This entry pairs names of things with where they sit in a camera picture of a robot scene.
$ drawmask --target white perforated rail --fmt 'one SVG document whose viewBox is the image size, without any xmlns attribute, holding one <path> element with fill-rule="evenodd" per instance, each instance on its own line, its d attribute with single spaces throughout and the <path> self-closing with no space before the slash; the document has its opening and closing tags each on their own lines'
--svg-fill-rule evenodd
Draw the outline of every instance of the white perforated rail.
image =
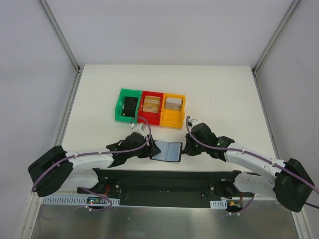
<svg viewBox="0 0 319 239">
<path fill-rule="evenodd" d="M 86 206 L 88 198 L 96 198 L 95 196 L 63 196 L 63 195 L 51 195 L 44 197 L 42 204 L 46 205 L 70 205 L 70 206 Z M 120 199 L 109 198 L 113 206 L 120 205 Z M 94 206 L 108 206 L 110 203 L 104 199 L 101 199 L 100 204 L 94 204 Z"/>
<path fill-rule="evenodd" d="M 227 209 L 227 201 L 225 199 L 222 199 L 221 201 L 210 201 L 210 208 Z"/>
</svg>

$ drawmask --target gray wall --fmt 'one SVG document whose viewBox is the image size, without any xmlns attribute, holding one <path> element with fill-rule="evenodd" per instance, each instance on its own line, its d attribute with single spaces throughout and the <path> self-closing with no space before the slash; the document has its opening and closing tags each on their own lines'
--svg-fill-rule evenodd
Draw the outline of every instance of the gray wall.
<svg viewBox="0 0 319 239">
<path fill-rule="evenodd" d="M 254 66 L 292 0 L 48 0 L 84 64 Z"/>
<path fill-rule="evenodd" d="M 75 72 L 36 0 L 0 7 L 0 238 L 15 237 L 27 167 L 56 137 Z"/>
<path fill-rule="evenodd" d="M 282 159 L 300 160 L 319 186 L 319 1 L 304 0 L 257 79 Z M 319 205 L 312 193 L 310 203 Z M 305 206 L 314 238 L 319 210 Z"/>
</svg>

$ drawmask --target open box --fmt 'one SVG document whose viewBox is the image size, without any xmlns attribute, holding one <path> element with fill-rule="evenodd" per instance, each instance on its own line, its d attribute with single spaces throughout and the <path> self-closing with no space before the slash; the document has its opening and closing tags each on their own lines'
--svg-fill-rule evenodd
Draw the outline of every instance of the open box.
<svg viewBox="0 0 319 239">
<path fill-rule="evenodd" d="M 182 99 L 182 106 L 180 111 L 170 110 L 165 108 L 165 102 L 168 97 Z M 185 103 L 186 97 L 184 95 L 176 95 L 164 93 L 163 103 L 161 107 L 160 126 L 168 126 L 174 128 L 182 128 L 185 117 Z"/>
<path fill-rule="evenodd" d="M 160 92 L 142 91 L 142 96 L 141 96 L 140 105 L 138 109 L 138 116 L 144 117 L 152 125 L 159 125 L 162 103 L 163 103 L 163 95 L 164 94 Z M 146 96 L 160 97 L 160 104 L 159 104 L 159 109 L 157 113 L 143 111 L 144 100 Z M 138 123 L 144 123 L 144 121 L 141 119 L 138 119 Z"/>
<path fill-rule="evenodd" d="M 122 122 L 131 122 L 133 117 L 124 116 L 122 110 L 124 108 L 125 97 L 134 97 L 137 98 L 137 105 L 135 108 L 134 117 L 138 115 L 138 108 L 140 105 L 142 91 L 139 90 L 130 90 L 130 89 L 121 89 L 118 101 L 115 106 L 115 120 Z"/>
</svg>

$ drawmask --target gray floor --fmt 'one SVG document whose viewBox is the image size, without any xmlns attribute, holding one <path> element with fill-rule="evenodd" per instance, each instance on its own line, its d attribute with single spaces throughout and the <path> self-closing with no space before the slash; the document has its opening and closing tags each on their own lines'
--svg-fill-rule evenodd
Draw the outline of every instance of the gray floor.
<svg viewBox="0 0 319 239">
<path fill-rule="evenodd" d="M 47 218 L 74 206 L 42 205 Z M 48 221 L 38 216 L 33 239 L 296 239 L 291 212 L 273 201 L 254 201 L 240 216 L 219 219 L 224 210 L 113 207 L 78 209 Z"/>
</svg>

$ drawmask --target yellow bin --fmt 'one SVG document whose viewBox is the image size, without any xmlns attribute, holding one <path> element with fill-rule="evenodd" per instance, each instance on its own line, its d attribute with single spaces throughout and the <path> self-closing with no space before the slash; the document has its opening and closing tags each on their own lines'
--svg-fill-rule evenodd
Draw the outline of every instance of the yellow bin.
<svg viewBox="0 0 319 239">
<path fill-rule="evenodd" d="M 170 110 L 165 108 L 166 99 L 168 97 L 182 99 L 182 105 L 181 105 L 180 111 Z M 183 128 L 184 117 L 185 117 L 185 103 L 186 103 L 186 97 L 184 95 L 164 93 L 159 125 L 174 127 L 174 128 Z"/>
</svg>

